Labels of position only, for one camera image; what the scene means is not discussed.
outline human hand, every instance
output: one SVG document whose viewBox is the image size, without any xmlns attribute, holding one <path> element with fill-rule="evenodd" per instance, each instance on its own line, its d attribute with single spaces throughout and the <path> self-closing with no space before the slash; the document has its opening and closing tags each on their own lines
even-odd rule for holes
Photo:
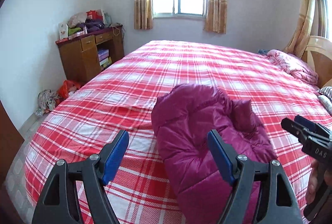
<svg viewBox="0 0 332 224">
<path fill-rule="evenodd" d="M 306 199 L 308 205 L 311 204 L 315 200 L 316 191 L 318 190 L 317 189 L 317 187 L 318 187 L 318 181 L 317 181 L 318 166 L 319 166 L 319 162 L 317 160 L 314 160 L 311 164 L 312 171 L 311 171 L 310 178 L 309 178 L 307 193 L 305 195 L 305 199 Z M 326 171 L 324 179 L 328 186 L 332 186 L 332 171 Z"/>
</svg>

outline puffer jacket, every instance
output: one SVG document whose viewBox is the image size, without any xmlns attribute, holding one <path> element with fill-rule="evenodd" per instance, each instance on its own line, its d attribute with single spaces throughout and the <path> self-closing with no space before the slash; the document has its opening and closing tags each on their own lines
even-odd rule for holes
<svg viewBox="0 0 332 224">
<path fill-rule="evenodd" d="M 231 192 L 208 149 L 210 130 L 216 129 L 225 143 L 253 161 L 276 159 L 250 100 L 231 100 L 219 88 L 176 86 L 158 97 L 151 120 L 159 154 L 189 224 L 215 224 Z M 258 193 L 259 183 L 254 183 L 245 224 L 252 221 Z"/>
</svg>

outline metal screw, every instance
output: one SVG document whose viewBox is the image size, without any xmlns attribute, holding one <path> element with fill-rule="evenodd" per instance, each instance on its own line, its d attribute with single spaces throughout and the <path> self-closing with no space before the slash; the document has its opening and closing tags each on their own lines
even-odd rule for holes
<svg viewBox="0 0 332 224">
<path fill-rule="evenodd" d="M 280 166 L 280 162 L 275 159 L 272 161 L 272 164 L 277 167 Z"/>
<path fill-rule="evenodd" d="M 64 160 L 63 159 L 59 159 L 57 162 L 56 162 L 57 166 L 62 166 L 64 165 Z"/>
<path fill-rule="evenodd" d="M 97 160 L 99 158 L 99 155 L 98 154 L 92 154 L 91 156 L 90 156 L 90 159 L 91 160 Z"/>
<path fill-rule="evenodd" d="M 246 161 L 248 159 L 246 155 L 238 155 L 237 158 L 242 161 Z"/>
</svg>

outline green cloth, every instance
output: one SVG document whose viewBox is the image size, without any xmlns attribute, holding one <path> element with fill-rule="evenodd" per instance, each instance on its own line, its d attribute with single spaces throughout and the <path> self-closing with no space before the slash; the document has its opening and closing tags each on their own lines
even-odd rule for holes
<svg viewBox="0 0 332 224">
<path fill-rule="evenodd" d="M 82 31 L 81 28 L 68 29 L 68 36 L 73 35 L 76 32 Z"/>
</svg>

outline pink quilt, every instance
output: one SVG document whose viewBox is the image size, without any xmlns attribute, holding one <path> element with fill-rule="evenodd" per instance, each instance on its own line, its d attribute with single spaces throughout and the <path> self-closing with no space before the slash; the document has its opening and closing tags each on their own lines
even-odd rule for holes
<svg viewBox="0 0 332 224">
<path fill-rule="evenodd" d="M 276 61 L 280 67 L 291 76 L 309 85 L 317 85 L 318 74 L 314 72 L 307 63 L 296 56 L 275 49 L 270 50 L 267 56 L 269 59 Z"/>
</svg>

